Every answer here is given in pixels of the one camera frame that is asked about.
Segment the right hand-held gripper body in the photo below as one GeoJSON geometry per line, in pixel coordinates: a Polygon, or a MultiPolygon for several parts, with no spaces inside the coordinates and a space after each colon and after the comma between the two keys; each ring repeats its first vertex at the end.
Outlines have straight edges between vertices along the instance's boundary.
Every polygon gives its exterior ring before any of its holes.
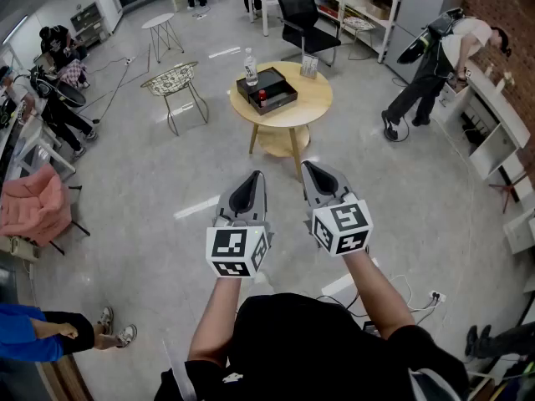
{"type": "Polygon", "coordinates": [[[372,231],[366,201],[353,192],[312,210],[311,234],[331,257],[365,250],[372,231]]]}

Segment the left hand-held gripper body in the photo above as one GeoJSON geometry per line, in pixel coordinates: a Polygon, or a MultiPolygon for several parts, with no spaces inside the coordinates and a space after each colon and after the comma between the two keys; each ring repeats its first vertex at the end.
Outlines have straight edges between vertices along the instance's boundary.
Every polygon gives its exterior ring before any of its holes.
{"type": "Polygon", "coordinates": [[[271,246],[266,221],[232,221],[218,216],[206,229],[206,261],[217,277],[254,278],[271,246]]]}

